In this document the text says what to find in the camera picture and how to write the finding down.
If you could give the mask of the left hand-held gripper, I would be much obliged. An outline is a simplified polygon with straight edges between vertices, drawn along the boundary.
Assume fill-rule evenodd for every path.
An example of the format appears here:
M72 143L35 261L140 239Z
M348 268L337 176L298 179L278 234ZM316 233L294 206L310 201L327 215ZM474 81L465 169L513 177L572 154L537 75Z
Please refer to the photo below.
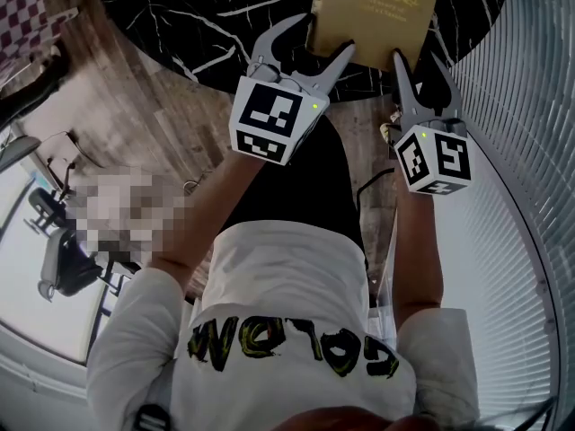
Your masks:
M281 73L274 42L286 31L312 20L310 13L290 16L267 29L254 43L246 76L240 78L229 121L234 151L286 165L330 105L328 95L356 45L342 43L316 75Z

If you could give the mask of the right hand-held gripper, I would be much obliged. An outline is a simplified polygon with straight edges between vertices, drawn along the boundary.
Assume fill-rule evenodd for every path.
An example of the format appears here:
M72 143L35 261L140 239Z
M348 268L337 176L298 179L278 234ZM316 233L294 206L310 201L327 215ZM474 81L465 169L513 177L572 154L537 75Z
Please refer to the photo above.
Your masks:
M462 117L462 97L445 64L431 54L450 93L441 119L429 120L429 108L419 102L409 63L400 50L393 52L394 78L402 116L394 124L394 151L410 192L450 195L472 183L473 152Z

